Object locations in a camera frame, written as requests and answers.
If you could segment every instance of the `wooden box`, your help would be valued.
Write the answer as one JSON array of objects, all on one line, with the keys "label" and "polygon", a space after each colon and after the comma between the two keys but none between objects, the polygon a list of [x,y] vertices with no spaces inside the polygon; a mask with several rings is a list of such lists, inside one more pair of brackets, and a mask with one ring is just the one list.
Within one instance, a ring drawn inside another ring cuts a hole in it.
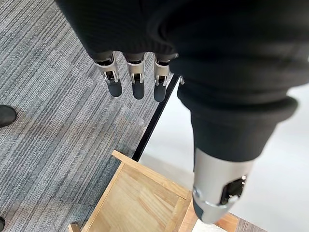
[{"label": "wooden box", "polygon": [[[122,162],[82,232],[190,232],[197,217],[191,191],[113,151]],[[232,220],[235,231],[237,219]],[[218,226],[231,226],[220,220]],[[79,232],[69,225],[70,232]]]}]

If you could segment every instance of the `black shoe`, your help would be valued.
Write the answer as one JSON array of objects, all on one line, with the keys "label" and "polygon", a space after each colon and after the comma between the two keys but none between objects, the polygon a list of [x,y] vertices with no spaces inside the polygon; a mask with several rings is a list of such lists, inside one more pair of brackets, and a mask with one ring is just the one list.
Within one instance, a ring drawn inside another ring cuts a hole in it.
[{"label": "black shoe", "polygon": [[16,117],[15,109],[7,105],[0,105],[0,127],[10,125],[16,120]]},{"label": "black shoe", "polygon": [[3,231],[5,226],[5,220],[4,218],[0,217],[0,232]]}]

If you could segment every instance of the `gray carpet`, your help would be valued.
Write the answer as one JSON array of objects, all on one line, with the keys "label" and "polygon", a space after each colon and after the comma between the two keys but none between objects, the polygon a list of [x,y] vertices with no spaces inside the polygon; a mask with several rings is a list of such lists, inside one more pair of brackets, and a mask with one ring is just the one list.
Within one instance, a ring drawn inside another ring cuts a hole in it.
[{"label": "gray carpet", "polygon": [[84,224],[119,164],[112,150],[133,155],[157,106],[153,64],[138,101],[117,61],[124,91],[113,98],[53,1],[0,0],[0,104],[18,112],[0,129],[5,232]]}]

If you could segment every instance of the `robotic hand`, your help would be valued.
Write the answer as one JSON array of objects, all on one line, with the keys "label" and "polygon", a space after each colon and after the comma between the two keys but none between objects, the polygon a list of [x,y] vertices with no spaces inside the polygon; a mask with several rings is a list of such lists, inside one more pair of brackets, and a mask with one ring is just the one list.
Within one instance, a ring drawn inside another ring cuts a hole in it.
[{"label": "robotic hand", "polygon": [[194,208],[216,222],[240,198],[254,160],[297,107],[290,87],[309,79],[309,2],[279,0],[56,0],[110,93],[121,94],[113,51],[123,52],[134,97],[144,53],[155,53],[154,97],[169,68],[191,111]]}]

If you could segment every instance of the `black sleeve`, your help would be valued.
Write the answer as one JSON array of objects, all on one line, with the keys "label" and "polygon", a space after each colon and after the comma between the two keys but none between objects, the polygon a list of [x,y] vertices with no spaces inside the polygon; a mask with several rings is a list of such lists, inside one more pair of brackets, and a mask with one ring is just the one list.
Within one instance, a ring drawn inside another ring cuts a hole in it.
[{"label": "black sleeve", "polygon": [[89,55],[178,53],[178,96],[195,146],[230,161],[260,155],[309,78],[307,0],[56,0]]},{"label": "black sleeve", "polygon": [[229,161],[260,155],[309,80],[309,1],[187,1],[161,25],[179,57],[178,97],[191,110],[195,145]]}]

